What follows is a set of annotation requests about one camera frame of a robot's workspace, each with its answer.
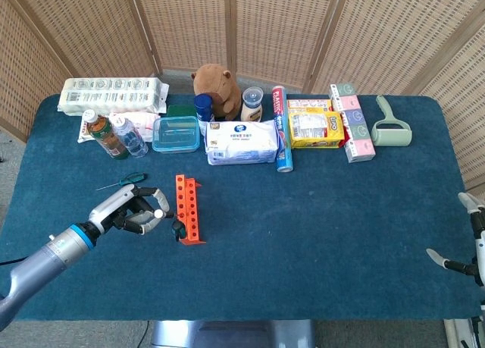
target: brown stuffed animal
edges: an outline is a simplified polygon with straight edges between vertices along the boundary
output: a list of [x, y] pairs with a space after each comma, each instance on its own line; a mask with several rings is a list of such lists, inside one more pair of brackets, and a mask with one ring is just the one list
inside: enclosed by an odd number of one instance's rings
[[228, 69], [219, 64], [206, 64], [192, 73], [194, 92], [208, 94], [212, 98], [215, 117], [233, 120], [241, 109], [241, 91]]

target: woven panel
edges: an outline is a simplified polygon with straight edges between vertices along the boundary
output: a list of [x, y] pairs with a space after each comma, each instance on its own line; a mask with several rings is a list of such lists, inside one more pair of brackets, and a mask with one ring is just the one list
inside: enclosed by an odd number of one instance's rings
[[163, 67], [227, 65], [224, 0], [140, 0]]
[[237, 69], [302, 87], [330, 0], [237, 0]]
[[60, 92], [67, 74], [7, 0], [0, 0], [0, 118], [26, 141], [39, 103]]
[[485, 176], [485, 25], [424, 88], [443, 108], [465, 183]]
[[150, 75], [127, 0], [25, 0], [81, 77]]
[[313, 92], [399, 94], [479, 0], [347, 0]]

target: blue tablecloth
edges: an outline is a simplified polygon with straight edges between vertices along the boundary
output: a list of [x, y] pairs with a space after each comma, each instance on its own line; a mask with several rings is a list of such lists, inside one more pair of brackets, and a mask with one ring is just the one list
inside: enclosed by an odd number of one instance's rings
[[[387, 97], [410, 123], [409, 147], [380, 147], [349, 164], [343, 149], [293, 150], [295, 170], [275, 164], [210, 166], [204, 149], [110, 159], [77, 144], [79, 117], [39, 107], [0, 239], [1, 260], [35, 252], [49, 234], [85, 221], [133, 171], [149, 174], [174, 203], [176, 174], [194, 177], [204, 245], [184, 246], [171, 221], [138, 236], [112, 229], [98, 246], [34, 296], [19, 318], [355, 319], [465, 318], [479, 313], [470, 277], [435, 265], [425, 249], [468, 261], [474, 240], [456, 194], [463, 183], [439, 105]], [[383, 117], [359, 96], [368, 125]], [[168, 104], [192, 104], [169, 96]], [[271, 96], [264, 118], [271, 119]], [[0, 268], [8, 292], [9, 267]]]

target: white package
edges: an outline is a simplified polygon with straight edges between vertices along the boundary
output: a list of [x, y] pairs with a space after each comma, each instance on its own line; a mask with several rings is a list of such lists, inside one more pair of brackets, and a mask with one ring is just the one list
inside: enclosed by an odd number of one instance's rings
[[274, 162], [279, 146], [274, 121], [210, 122], [205, 153], [210, 165]]
[[156, 77], [70, 78], [64, 83], [58, 111], [83, 115], [92, 109], [100, 115], [112, 112], [167, 112], [168, 84]]
[[[109, 117], [120, 115], [123, 118], [129, 119], [139, 135], [145, 142], [153, 140], [153, 124], [155, 119], [160, 118], [158, 114], [146, 113], [144, 111], [128, 111], [126, 113], [110, 113]], [[87, 123], [81, 118], [81, 128], [79, 129], [78, 143], [94, 140], [87, 130]]]

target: cylindrical container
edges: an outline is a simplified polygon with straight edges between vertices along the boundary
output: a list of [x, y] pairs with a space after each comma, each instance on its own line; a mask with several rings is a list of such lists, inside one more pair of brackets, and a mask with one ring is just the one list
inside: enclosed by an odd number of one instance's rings
[[286, 89], [284, 86], [273, 88], [274, 123], [280, 134], [280, 148], [276, 154], [276, 167], [278, 172], [293, 171], [291, 157], [291, 142], [289, 140], [288, 108], [286, 106]]
[[197, 111], [200, 133], [205, 136], [207, 122], [214, 121], [214, 115], [212, 114], [212, 97], [209, 94], [199, 94], [194, 98], [194, 106]]
[[98, 116], [95, 111], [88, 109], [83, 113], [83, 120], [87, 123], [89, 134], [112, 158], [122, 159], [128, 157], [129, 152], [127, 148], [116, 137], [113, 126], [106, 117]]
[[244, 91], [242, 94], [244, 105], [241, 111], [241, 121], [243, 122], [259, 122], [263, 116], [263, 107], [261, 100], [263, 100], [263, 89], [257, 86], [252, 86]]
[[149, 151], [148, 145], [139, 135], [133, 122], [120, 115], [110, 118], [114, 133], [133, 157], [143, 157]]

